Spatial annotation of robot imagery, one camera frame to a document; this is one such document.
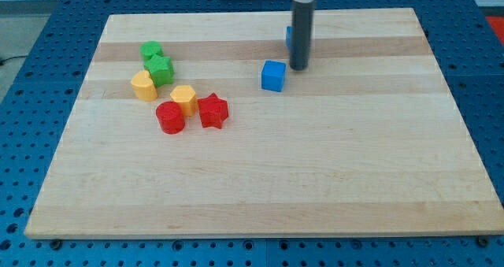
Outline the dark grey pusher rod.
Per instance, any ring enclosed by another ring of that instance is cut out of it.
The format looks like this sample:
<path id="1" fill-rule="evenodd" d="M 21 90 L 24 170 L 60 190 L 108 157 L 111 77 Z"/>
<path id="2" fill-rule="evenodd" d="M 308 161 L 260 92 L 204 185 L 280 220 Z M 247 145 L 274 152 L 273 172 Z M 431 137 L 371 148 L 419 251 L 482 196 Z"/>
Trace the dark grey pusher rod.
<path id="1" fill-rule="evenodd" d="M 308 67 L 315 1 L 293 2 L 291 17 L 290 67 L 302 71 Z"/>

